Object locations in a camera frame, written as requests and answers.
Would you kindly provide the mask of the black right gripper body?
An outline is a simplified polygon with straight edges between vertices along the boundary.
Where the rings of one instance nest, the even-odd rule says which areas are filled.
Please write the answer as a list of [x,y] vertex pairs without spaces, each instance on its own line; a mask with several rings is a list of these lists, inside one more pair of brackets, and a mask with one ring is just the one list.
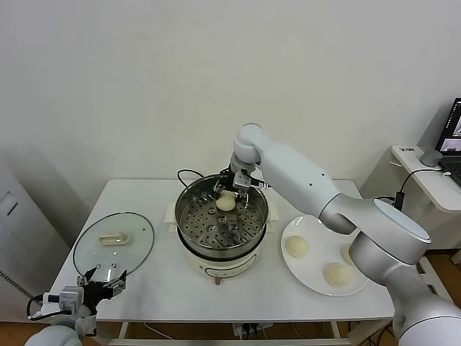
[[220,171],[220,176],[222,177],[219,180],[220,186],[223,190],[234,190],[233,181],[235,174],[231,171],[231,167],[228,166],[227,168]]

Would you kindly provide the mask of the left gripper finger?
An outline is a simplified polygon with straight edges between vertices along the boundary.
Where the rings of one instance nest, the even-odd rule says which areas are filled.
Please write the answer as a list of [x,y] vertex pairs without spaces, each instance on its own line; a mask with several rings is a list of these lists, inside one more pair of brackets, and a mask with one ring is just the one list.
[[95,282],[92,280],[94,273],[96,272],[97,267],[93,267],[90,270],[86,271],[82,276],[78,276],[76,279],[76,284],[78,287],[87,287],[93,286]]
[[126,288],[127,270],[118,279],[113,279],[104,284],[105,298],[113,298],[119,295]]

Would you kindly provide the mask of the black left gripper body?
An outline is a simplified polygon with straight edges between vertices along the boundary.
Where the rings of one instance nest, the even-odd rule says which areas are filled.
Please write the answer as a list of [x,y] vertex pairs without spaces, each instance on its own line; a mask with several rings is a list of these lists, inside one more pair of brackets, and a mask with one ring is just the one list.
[[83,304],[90,312],[97,312],[98,304],[113,297],[113,284],[90,281],[84,286]]

